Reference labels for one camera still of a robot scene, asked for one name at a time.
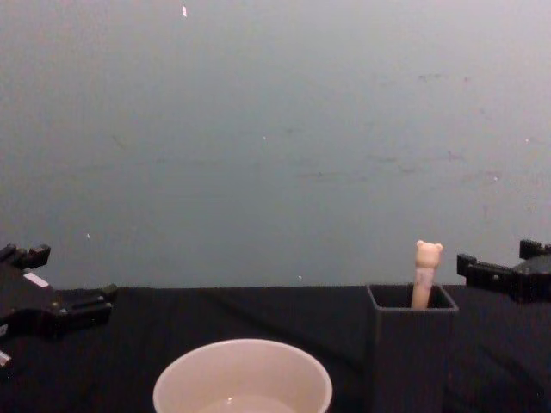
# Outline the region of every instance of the black table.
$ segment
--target black table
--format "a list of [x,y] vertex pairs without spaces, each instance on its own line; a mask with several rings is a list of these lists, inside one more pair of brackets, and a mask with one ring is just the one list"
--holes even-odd
[[[551,411],[551,304],[447,290],[460,315],[443,411]],[[153,386],[167,365],[243,337],[305,349],[331,375],[331,411],[361,412],[366,304],[364,287],[122,288],[107,325],[58,341],[2,343],[14,360],[0,372],[0,412],[153,412]]]

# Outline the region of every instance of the bowl rim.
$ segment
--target bowl rim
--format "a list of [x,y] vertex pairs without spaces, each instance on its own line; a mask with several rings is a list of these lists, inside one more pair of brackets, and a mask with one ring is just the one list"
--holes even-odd
[[153,388],[153,407],[155,408],[155,411],[157,413],[161,412],[160,401],[158,399],[160,384],[163,381],[163,378],[167,376],[174,368],[176,368],[177,364],[185,361],[190,357],[193,357],[196,354],[208,351],[212,348],[224,347],[227,345],[240,344],[240,343],[263,344],[263,345],[269,345],[269,346],[278,347],[278,348],[284,348],[288,351],[292,351],[296,354],[299,354],[302,357],[305,357],[307,360],[309,360],[314,365],[316,370],[318,370],[318,373],[322,377],[322,380],[324,381],[324,384],[325,384],[324,401],[316,413],[326,413],[328,411],[329,406],[331,404],[332,395],[333,395],[333,385],[331,383],[331,377],[329,376],[329,373],[327,372],[327,370],[325,370],[325,367],[318,361],[318,359],[316,359],[314,356],[307,353],[306,351],[300,348],[297,348],[295,346],[291,346],[290,344],[286,344],[284,342],[275,342],[272,340],[264,340],[260,338],[238,338],[238,339],[232,339],[232,340],[224,340],[221,342],[213,342],[213,343],[201,346],[199,348],[190,350],[188,353],[185,353],[180,357],[178,357],[177,359],[175,359],[174,361],[172,361],[169,364],[169,366],[167,366],[163,370],[163,372],[158,376],[157,382],[155,383],[155,387]]

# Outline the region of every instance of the white bowl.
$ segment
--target white bowl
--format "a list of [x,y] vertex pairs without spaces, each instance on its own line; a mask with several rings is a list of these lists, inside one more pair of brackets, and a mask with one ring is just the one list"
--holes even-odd
[[332,386],[308,353],[280,342],[230,340],[170,364],[153,390],[157,413],[326,413]]

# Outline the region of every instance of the gray square cup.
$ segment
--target gray square cup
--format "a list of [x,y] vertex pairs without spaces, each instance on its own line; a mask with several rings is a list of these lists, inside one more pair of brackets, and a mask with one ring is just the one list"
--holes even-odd
[[439,285],[413,310],[413,284],[368,284],[366,413],[442,413],[459,309]]

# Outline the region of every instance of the white wall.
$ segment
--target white wall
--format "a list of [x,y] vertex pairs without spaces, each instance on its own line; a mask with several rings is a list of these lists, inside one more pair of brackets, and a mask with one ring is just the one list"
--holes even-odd
[[0,243],[57,287],[412,279],[551,242],[551,3],[0,3]]

